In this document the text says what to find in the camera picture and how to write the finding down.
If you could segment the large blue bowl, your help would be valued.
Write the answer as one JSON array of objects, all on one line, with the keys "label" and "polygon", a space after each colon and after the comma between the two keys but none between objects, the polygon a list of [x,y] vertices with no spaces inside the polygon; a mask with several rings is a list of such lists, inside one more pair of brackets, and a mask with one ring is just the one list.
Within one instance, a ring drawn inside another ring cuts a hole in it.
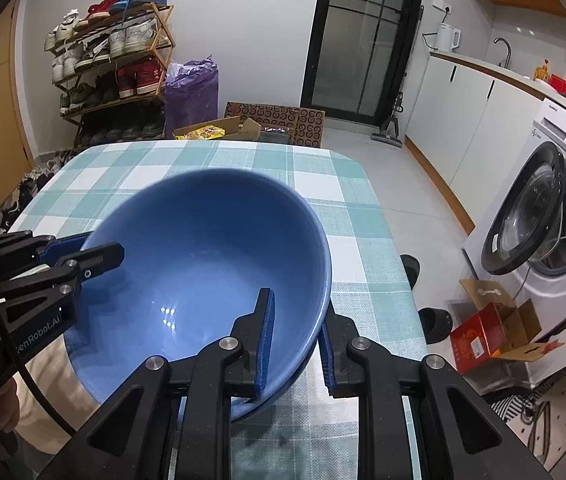
[{"label": "large blue bowl", "polygon": [[85,281],[65,334],[82,386],[104,402],[150,356],[195,356],[274,292],[265,391],[234,399],[232,417],[274,403],[307,364],[332,285],[317,214],[286,184],[244,169],[187,171],[135,193],[85,241],[119,243],[120,267]]}]

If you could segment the cream top plate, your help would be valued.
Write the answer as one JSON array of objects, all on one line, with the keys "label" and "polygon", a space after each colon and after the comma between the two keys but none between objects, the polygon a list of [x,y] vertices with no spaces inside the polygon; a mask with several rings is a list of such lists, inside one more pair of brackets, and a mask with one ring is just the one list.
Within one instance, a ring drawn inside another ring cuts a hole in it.
[{"label": "cream top plate", "polygon": [[[63,336],[26,365],[36,385],[53,408],[78,430],[97,410],[98,403],[85,390],[72,368]],[[16,432],[39,452],[54,455],[69,440],[51,416],[41,408],[19,374],[14,375],[19,400]]]}]

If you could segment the white kitchen cabinets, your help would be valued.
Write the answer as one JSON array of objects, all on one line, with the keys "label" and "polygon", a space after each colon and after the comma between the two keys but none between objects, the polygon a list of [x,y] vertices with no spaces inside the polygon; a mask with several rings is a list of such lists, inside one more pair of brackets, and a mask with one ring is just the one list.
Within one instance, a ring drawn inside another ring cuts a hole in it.
[{"label": "white kitchen cabinets", "polygon": [[405,140],[466,233],[504,183],[544,99],[510,70],[430,55]]}]

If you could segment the kitchen faucet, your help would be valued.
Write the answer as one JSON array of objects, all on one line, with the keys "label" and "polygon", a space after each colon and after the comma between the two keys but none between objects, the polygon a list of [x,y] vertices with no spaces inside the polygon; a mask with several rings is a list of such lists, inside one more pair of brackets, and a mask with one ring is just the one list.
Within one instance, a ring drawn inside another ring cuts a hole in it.
[{"label": "kitchen faucet", "polygon": [[503,68],[509,68],[511,66],[511,58],[512,58],[512,48],[509,41],[504,37],[497,37],[492,41],[492,43],[500,48],[499,54],[500,58],[498,58],[498,65]]}]

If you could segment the teal plaid tablecloth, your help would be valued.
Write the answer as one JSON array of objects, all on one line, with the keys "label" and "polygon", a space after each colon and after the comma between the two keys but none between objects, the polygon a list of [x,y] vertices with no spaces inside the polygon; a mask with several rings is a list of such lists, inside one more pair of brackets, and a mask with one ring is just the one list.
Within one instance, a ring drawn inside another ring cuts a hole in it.
[{"label": "teal plaid tablecloth", "polygon": [[371,183],[321,148],[144,141],[89,148],[59,170],[16,229],[93,231],[126,252],[85,283],[77,324],[28,370],[82,425],[149,356],[194,356],[274,294],[267,385],[232,403],[236,479],[351,479],[358,405],[327,393],[315,337],[327,308],[390,352],[421,359],[412,292]]}]

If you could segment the red cardboard box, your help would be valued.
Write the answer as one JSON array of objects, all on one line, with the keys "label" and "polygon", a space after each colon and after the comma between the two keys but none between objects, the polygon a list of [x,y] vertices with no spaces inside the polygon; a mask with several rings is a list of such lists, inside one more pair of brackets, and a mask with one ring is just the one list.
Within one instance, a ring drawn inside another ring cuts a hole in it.
[{"label": "red cardboard box", "polygon": [[517,306],[494,281],[460,281],[475,312],[450,334],[454,365],[461,375],[486,363],[536,362],[563,346],[560,340],[535,342],[541,326],[534,305]]}]

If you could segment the purple trash bag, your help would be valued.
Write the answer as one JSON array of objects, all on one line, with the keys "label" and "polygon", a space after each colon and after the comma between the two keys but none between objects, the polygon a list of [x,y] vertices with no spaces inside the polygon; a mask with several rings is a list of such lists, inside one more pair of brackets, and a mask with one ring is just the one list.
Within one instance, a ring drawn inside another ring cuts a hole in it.
[{"label": "purple trash bag", "polygon": [[219,70],[211,55],[168,65],[165,86],[165,131],[209,122],[219,117]]}]

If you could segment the patterned cardboard box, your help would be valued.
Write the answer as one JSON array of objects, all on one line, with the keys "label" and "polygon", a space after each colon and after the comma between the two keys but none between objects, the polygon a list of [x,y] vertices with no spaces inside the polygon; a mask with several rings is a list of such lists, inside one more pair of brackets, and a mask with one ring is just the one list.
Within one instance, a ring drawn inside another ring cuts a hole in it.
[{"label": "patterned cardboard box", "polygon": [[319,148],[325,113],[314,108],[228,102],[225,116],[172,131],[175,140],[228,140]]}]

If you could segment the wooden shoe rack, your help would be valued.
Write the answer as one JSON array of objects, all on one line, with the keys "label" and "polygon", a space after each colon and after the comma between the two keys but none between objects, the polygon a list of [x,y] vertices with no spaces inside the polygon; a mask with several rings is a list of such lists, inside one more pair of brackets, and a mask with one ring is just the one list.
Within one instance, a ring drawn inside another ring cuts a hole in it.
[{"label": "wooden shoe rack", "polygon": [[176,47],[168,0],[102,0],[68,11],[46,35],[59,116],[72,149],[165,136],[165,85]]}]

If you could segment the floor vacuum mop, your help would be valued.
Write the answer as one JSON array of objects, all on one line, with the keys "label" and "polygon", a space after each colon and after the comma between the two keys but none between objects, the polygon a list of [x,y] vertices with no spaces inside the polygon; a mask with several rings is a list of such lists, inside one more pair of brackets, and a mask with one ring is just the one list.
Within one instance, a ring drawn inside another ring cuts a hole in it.
[{"label": "floor vacuum mop", "polygon": [[402,99],[403,93],[399,91],[390,115],[384,120],[382,126],[379,127],[379,131],[370,134],[371,140],[388,144],[395,148],[402,148],[399,127],[399,115],[403,113]]}]

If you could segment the white washing machine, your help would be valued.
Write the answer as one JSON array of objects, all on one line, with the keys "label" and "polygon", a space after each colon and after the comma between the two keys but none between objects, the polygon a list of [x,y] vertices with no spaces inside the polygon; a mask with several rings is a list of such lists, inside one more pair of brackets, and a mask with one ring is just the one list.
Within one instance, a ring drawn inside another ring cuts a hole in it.
[{"label": "white washing machine", "polygon": [[536,362],[496,361],[465,374],[484,391],[534,388],[566,367],[566,108],[545,100],[510,174],[463,245],[474,276],[494,281],[519,307],[530,300],[535,342],[563,346]]}]

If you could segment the black framed glass door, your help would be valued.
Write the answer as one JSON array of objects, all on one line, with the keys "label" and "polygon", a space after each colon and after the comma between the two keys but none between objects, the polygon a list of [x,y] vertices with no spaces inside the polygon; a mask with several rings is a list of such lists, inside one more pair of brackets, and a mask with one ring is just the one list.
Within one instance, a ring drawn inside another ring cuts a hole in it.
[{"label": "black framed glass door", "polygon": [[401,90],[422,0],[317,0],[300,104],[379,126]]}]

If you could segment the white electric kettle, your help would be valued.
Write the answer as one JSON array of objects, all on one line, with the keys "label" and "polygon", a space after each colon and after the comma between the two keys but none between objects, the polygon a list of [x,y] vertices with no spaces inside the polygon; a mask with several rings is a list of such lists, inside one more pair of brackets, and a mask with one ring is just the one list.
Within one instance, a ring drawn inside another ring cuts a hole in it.
[{"label": "white electric kettle", "polygon": [[436,32],[423,32],[422,38],[431,51],[452,52],[460,47],[462,32],[447,23],[440,23]]}]

